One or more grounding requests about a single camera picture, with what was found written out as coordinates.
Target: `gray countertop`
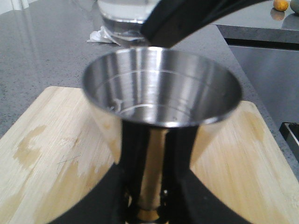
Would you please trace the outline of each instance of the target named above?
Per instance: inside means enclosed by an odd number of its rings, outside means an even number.
[[[299,43],[299,15],[290,6],[285,12],[276,11],[273,0],[241,9],[213,24],[225,38]]]
[[[101,26],[98,8],[77,1],[39,0],[24,11],[0,15],[0,137],[48,86],[80,87],[84,68],[116,44],[87,43]],[[299,165],[266,108],[215,25],[209,25],[174,49],[193,52],[229,68],[254,102],[297,178]]]

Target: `small orange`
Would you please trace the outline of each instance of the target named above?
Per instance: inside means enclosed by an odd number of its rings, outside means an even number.
[[[289,7],[289,2],[286,0],[274,0],[273,6],[277,11],[285,11]]]

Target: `white napkin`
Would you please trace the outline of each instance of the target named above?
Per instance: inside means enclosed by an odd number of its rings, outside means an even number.
[[[106,30],[106,27],[102,26],[99,31],[93,31],[89,35],[87,42],[101,42],[101,43],[117,43]]]

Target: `wooden cutting board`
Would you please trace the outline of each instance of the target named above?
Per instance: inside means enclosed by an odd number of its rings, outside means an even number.
[[[113,162],[80,89],[49,87],[0,140],[0,224],[43,224]],[[299,184],[255,105],[243,101],[192,168],[255,224],[299,224]]]

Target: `glass of water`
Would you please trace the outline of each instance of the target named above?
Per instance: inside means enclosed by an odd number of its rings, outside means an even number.
[[[160,0],[98,0],[106,31],[112,38],[142,42],[140,28]]]

